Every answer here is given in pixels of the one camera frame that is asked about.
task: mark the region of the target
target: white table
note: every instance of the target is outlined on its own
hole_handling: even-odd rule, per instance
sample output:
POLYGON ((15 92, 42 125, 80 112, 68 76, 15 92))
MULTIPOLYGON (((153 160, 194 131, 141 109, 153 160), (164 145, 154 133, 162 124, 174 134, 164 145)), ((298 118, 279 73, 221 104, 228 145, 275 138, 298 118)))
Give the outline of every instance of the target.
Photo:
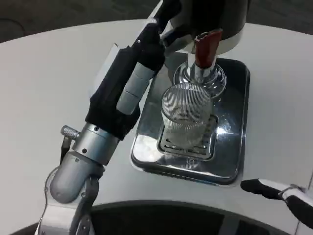
MULTIPOLYGON (((141 20, 97 23, 0 44, 0 234, 38 221, 45 179, 59 163, 60 128, 67 124, 81 130, 89 88, 111 45, 132 43, 141 26, 141 20)), ((312 36, 247 24, 239 45, 222 55, 243 61, 251 71, 244 179, 308 186, 313 172, 312 54, 312 36)), ((192 202, 295 233, 298 221, 283 202, 239 186, 221 188, 134 169, 129 159, 133 138, 134 131, 112 157, 96 204, 192 202)))

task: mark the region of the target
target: clear glass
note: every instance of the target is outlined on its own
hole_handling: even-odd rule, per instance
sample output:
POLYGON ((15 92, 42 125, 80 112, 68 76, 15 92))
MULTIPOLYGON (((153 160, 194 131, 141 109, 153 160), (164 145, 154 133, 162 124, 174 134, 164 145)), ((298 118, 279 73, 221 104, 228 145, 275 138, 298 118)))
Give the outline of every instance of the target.
POLYGON ((201 85, 181 83, 170 87, 162 97, 164 134, 174 145, 187 149, 203 138, 212 114, 212 98, 201 85))

